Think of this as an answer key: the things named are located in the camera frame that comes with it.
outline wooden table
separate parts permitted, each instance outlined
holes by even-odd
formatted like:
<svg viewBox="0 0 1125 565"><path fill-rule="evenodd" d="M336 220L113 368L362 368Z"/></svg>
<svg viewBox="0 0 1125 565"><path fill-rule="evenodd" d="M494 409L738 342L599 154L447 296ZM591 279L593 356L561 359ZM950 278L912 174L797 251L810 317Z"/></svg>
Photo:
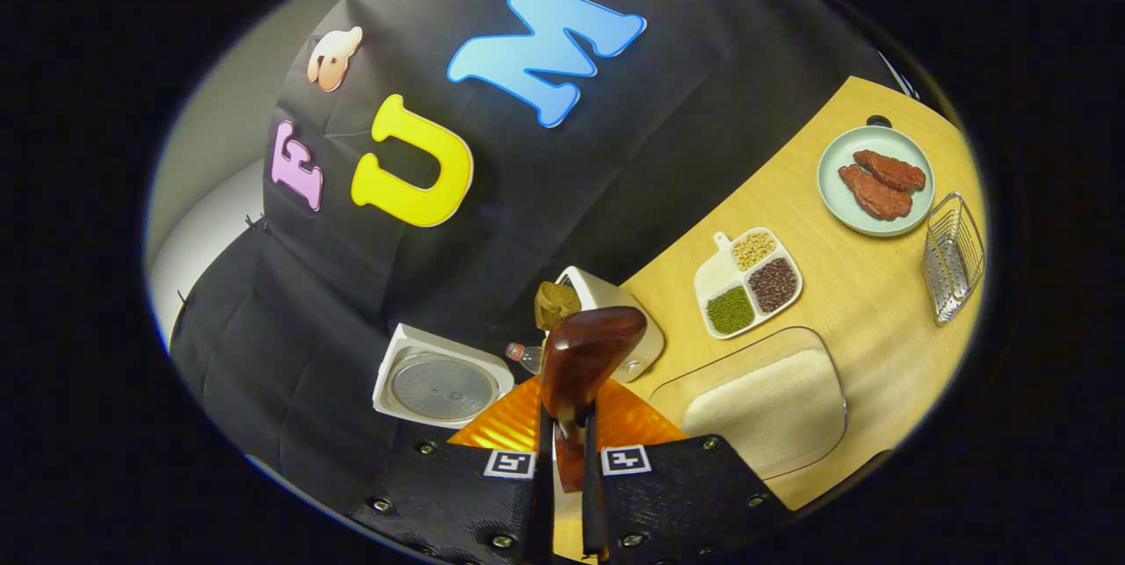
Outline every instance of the wooden table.
<svg viewBox="0 0 1125 565"><path fill-rule="evenodd" d="M783 328L803 325L824 338L847 397L848 427L824 459L766 482L793 510L875 454L894 448L921 421L961 362L982 297L980 290L973 293L950 323L937 325L921 275L925 223L897 237L871 237L837 221L820 199L816 176L821 153L871 115L888 117L924 149L934 172L934 204L960 191L987 246L989 221L980 177L962 134L903 93L850 78L773 159L622 285L650 313L666 341L660 358L626 385L646 400L664 382ZM783 241L801 269L804 289L777 316L718 340L700 316L695 270L714 254L716 232L734 239L756 226L771 228ZM986 270L979 287L987 278ZM555 550L582 558L580 519L556 519Z"/></svg>

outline meat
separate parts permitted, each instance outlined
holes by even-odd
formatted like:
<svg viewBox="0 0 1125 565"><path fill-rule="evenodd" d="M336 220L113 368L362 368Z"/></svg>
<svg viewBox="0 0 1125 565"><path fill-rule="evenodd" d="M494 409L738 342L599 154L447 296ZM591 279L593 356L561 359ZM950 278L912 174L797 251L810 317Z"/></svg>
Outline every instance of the meat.
<svg viewBox="0 0 1125 565"><path fill-rule="evenodd" d="M862 150L852 156L855 156L856 163L891 189L911 191L926 187L926 174L910 163L870 150Z"/></svg>
<svg viewBox="0 0 1125 565"><path fill-rule="evenodd" d="M840 168L840 178L855 194L855 200L872 216L881 221L893 221L910 213L910 195L891 189L875 177L863 171L860 165Z"/></svg>

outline letter m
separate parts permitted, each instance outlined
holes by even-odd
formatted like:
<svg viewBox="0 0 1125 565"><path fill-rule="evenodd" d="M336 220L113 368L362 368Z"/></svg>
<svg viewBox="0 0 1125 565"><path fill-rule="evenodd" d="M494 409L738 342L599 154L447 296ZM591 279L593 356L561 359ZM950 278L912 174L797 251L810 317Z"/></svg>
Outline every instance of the letter m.
<svg viewBox="0 0 1125 565"><path fill-rule="evenodd" d="M523 36L485 36L465 43L449 63L450 81L476 78L526 101L539 124L554 128L578 101L578 87L549 84L532 72L592 78L597 68L572 34L594 45L602 57L618 55L644 32L647 21L588 0L507 0L531 29Z"/></svg>

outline wire basket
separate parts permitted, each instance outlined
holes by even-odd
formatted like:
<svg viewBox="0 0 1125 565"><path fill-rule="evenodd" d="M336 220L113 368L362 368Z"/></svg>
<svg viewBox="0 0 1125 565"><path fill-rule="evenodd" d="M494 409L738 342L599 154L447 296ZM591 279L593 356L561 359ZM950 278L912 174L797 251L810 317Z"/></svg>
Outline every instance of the wire basket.
<svg viewBox="0 0 1125 565"><path fill-rule="evenodd" d="M984 273L984 245L965 200L950 192L926 221L922 276L934 298L934 315L945 324L961 310Z"/></svg>

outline plastic bottle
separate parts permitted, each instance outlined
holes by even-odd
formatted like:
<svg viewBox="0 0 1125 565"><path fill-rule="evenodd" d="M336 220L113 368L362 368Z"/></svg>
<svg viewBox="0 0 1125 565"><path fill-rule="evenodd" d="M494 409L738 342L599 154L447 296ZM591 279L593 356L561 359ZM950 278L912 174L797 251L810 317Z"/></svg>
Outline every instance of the plastic bottle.
<svg viewBox="0 0 1125 565"><path fill-rule="evenodd" d="M504 356L520 365L531 374L539 374L543 369L543 349L538 346L524 347L522 343L510 343L504 350Z"/></svg>

